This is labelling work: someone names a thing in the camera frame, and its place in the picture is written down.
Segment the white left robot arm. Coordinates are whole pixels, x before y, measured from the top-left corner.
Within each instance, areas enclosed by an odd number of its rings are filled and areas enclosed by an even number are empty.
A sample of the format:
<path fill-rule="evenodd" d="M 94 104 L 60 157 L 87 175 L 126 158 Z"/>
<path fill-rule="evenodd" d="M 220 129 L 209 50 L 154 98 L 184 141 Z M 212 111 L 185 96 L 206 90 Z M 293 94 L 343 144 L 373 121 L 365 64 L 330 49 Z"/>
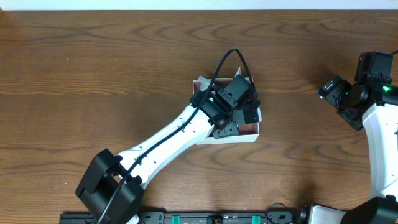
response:
<path fill-rule="evenodd" d="M 95 223 L 138 223 L 149 182 L 189 147 L 257 139 L 261 115 L 251 78 L 194 82 L 199 90 L 170 124 L 135 147 L 117 155 L 104 149 L 92 159 L 75 194 Z"/>

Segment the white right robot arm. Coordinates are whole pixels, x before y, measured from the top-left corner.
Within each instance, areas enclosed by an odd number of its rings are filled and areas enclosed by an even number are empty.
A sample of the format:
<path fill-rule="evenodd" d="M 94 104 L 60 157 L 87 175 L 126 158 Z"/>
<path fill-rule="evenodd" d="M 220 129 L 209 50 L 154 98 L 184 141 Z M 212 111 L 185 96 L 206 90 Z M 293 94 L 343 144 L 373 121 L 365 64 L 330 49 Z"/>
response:
<path fill-rule="evenodd" d="M 371 187 L 367 202 L 342 211 L 312 205 L 308 224 L 397 223 L 397 87 L 392 85 L 394 55 L 364 52 L 355 83 L 333 77 L 317 92 L 355 130 L 364 129 L 369 146 Z"/>

